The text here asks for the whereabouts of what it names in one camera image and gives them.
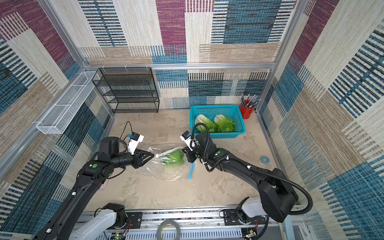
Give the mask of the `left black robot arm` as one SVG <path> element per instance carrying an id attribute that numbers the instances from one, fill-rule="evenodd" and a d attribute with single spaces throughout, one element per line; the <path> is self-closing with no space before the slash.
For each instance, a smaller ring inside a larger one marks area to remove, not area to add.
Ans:
<path id="1" fill-rule="evenodd" d="M 35 240 L 68 240 L 93 195 L 116 168 L 145 165 L 154 154 L 135 149 L 128 151 L 127 144 L 118 137 L 106 137 L 100 141 L 99 151 L 92 155 L 78 172 L 75 184 L 60 208 L 48 223 L 34 236 Z"/>

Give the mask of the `clear pink-zip lettuce bag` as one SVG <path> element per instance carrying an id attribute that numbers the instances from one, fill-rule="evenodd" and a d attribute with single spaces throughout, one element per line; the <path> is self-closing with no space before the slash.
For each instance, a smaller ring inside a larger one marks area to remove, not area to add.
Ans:
<path id="1" fill-rule="evenodd" d="M 149 148 L 149 151 L 155 154 L 155 159 L 157 159 L 161 164 L 161 156 L 164 156 L 166 154 L 169 154 L 177 149 L 182 150 L 182 147 L 178 146 L 172 146 L 172 145 L 159 145 L 159 146 L 153 146 Z"/>

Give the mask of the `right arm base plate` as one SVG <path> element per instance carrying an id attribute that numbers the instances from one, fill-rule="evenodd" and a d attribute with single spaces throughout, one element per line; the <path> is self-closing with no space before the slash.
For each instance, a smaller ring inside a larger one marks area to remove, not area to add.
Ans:
<path id="1" fill-rule="evenodd" d="M 226 226 L 264 225 L 267 220 L 264 216 L 248 217 L 242 210 L 237 209 L 220 210 L 219 217 L 224 219 Z"/>

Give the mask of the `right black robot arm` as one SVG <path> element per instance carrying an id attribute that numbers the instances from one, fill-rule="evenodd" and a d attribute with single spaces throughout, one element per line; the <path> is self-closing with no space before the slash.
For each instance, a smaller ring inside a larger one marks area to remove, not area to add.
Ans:
<path id="1" fill-rule="evenodd" d="M 180 138 L 186 144 L 182 151 L 190 163 L 199 159 L 209 173 L 214 170 L 230 173 L 259 192 L 258 198 L 246 197 L 237 206 L 241 222 L 248 223 L 255 216 L 267 215 L 282 223 L 288 215 L 303 215 L 312 209 L 313 199 L 309 192 L 290 181 L 281 170 L 259 168 L 218 148 L 209 131 L 198 135 L 185 131 Z"/>

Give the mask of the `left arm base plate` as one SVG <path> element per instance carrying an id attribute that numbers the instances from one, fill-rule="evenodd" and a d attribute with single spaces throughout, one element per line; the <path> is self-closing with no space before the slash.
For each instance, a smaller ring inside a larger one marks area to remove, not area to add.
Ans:
<path id="1" fill-rule="evenodd" d="M 116 222 L 108 230 L 139 229 L 143 212 L 117 213 Z"/>

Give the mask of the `clear blue-zip bag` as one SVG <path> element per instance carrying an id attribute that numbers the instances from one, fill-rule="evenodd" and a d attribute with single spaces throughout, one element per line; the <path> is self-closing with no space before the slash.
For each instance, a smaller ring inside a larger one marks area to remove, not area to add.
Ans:
<path id="1" fill-rule="evenodd" d="M 141 174 L 167 182 L 191 180 L 195 165 L 188 162 L 183 148 L 182 144 L 145 145 L 154 158 L 140 168 Z"/>

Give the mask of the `chinese cabbage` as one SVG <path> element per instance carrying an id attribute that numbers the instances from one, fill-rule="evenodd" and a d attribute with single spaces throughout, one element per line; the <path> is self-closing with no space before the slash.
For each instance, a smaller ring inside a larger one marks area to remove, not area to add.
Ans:
<path id="1" fill-rule="evenodd" d="M 218 131 L 221 133 L 232 133 L 236 131 L 236 123 L 233 119 L 224 115 L 216 115 L 214 123 L 218 126 Z"/>
<path id="2" fill-rule="evenodd" d="M 205 115 L 202 115 L 202 114 L 198 115 L 195 119 L 195 125 L 196 124 L 205 124 L 208 127 L 210 133 L 218 132 L 218 126 L 213 121 L 208 119 Z M 207 132 L 207 129 L 201 125 L 197 126 L 197 129 L 201 133 Z"/>

